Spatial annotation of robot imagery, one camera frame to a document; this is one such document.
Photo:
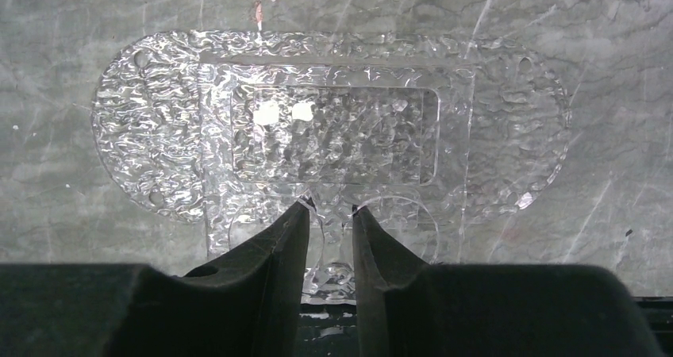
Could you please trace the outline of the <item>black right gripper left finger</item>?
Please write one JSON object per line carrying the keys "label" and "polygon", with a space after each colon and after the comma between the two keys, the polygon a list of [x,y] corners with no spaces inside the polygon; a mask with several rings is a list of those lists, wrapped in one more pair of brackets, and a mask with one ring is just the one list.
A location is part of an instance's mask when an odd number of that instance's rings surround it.
{"label": "black right gripper left finger", "polygon": [[310,206],[295,202],[183,277],[142,263],[4,263],[1,353],[290,355],[309,234]]}

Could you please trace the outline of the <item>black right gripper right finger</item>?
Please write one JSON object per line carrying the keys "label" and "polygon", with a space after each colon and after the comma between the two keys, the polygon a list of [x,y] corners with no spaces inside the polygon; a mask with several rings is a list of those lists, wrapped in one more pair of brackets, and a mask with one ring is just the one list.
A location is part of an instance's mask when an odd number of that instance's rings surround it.
{"label": "black right gripper right finger", "polygon": [[363,356],[661,356],[645,315],[607,269],[427,263],[369,208],[352,214]]}

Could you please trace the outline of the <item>clear textured acrylic tray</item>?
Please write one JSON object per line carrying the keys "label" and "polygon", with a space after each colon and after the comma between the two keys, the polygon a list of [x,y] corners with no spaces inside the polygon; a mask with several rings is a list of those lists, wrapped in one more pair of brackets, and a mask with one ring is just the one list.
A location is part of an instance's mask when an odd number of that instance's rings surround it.
{"label": "clear textured acrylic tray", "polygon": [[305,302],[353,303],[362,207],[439,261],[463,198],[474,81],[448,65],[200,64],[209,255],[298,203],[310,213]]}

